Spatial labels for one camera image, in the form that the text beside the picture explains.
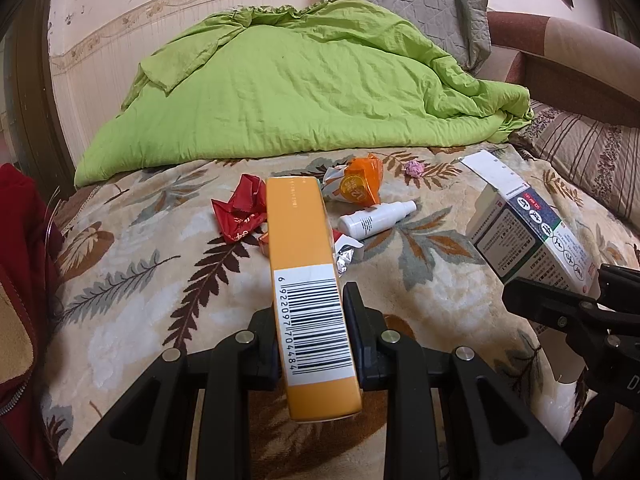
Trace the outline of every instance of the brown wooden door frame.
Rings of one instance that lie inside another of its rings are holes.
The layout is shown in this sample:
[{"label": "brown wooden door frame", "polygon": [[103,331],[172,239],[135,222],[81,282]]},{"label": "brown wooden door frame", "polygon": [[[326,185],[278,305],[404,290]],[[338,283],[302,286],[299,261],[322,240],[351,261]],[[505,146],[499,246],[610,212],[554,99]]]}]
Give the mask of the brown wooden door frame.
[{"label": "brown wooden door frame", "polygon": [[60,186],[60,198],[74,192],[75,167],[66,146],[53,96],[49,67],[51,0],[24,0],[6,38],[8,101],[23,170],[33,178],[45,202]]}]

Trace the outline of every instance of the orange box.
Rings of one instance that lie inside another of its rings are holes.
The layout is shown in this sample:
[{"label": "orange box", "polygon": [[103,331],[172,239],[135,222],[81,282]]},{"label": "orange box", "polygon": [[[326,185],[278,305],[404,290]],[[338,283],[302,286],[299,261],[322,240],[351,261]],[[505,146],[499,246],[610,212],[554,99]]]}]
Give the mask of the orange box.
[{"label": "orange box", "polygon": [[267,179],[269,260],[289,415],[332,420],[362,409],[334,245],[318,181]]}]

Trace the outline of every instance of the orange plastic bag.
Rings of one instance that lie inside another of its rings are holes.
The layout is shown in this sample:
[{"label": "orange plastic bag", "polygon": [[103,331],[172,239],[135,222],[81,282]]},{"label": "orange plastic bag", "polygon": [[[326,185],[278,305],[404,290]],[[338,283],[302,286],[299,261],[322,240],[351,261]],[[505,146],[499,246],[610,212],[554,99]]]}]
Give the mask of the orange plastic bag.
[{"label": "orange plastic bag", "polygon": [[382,162],[369,153],[367,158],[354,158],[347,164],[329,168],[322,179],[322,195],[370,207],[380,203],[382,176]]}]

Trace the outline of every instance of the quilted gray cushion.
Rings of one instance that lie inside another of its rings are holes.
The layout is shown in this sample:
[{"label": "quilted gray cushion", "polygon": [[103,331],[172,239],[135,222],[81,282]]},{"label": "quilted gray cushion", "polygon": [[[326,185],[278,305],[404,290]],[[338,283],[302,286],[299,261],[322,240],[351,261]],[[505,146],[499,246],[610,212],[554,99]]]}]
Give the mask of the quilted gray cushion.
[{"label": "quilted gray cushion", "polygon": [[475,73],[491,53],[489,0],[367,0],[412,22],[460,66]]}]

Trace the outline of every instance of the green blanket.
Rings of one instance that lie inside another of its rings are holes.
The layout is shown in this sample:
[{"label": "green blanket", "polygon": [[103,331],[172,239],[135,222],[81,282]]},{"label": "green blanket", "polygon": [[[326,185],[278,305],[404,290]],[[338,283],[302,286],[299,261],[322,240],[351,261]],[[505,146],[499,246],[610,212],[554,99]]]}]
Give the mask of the green blanket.
[{"label": "green blanket", "polygon": [[76,186],[198,158],[501,142],[532,117],[526,88],[474,79],[383,7],[246,7],[140,63]]}]

